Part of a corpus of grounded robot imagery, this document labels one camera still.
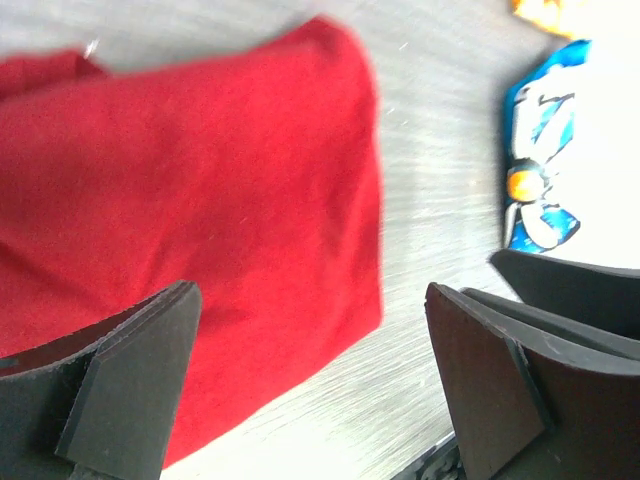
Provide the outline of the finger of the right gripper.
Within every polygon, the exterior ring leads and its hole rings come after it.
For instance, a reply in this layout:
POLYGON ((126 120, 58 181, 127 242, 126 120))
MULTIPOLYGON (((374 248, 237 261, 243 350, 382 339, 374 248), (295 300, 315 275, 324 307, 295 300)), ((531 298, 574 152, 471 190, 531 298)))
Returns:
POLYGON ((588 327, 607 347, 639 357, 639 271, 511 249, 491 265, 527 305, 588 327))

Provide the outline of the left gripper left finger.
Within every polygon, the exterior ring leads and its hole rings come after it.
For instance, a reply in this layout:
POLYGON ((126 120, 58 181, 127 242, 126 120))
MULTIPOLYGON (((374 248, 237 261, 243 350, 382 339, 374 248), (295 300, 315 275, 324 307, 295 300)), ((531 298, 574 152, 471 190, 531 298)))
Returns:
POLYGON ((157 479, 201 315, 193 282, 1 360, 4 479, 157 479))

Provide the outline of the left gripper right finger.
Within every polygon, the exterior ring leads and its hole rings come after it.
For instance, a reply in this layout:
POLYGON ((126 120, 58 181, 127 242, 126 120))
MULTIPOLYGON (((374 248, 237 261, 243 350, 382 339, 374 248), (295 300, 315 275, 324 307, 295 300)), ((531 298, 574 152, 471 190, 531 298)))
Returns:
POLYGON ((425 309, 468 478, 638 478, 638 360, 437 283, 425 309))

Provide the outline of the white daisy print t-shirt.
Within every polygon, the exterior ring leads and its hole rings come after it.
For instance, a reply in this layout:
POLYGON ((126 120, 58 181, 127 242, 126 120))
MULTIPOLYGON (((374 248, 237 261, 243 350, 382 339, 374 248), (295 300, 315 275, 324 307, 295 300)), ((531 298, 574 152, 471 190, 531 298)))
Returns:
POLYGON ((639 265, 639 94, 626 50, 577 40, 504 100, 505 247, 639 265))

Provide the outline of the red t-shirt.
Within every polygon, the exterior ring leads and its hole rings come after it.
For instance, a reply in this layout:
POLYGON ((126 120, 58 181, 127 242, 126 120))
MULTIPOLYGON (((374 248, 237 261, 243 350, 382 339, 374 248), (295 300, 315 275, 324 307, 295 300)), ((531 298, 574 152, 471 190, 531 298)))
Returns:
POLYGON ((195 282, 166 463, 202 449, 380 325, 376 113, 363 48, 324 17, 155 71, 3 59, 2 353, 195 282))

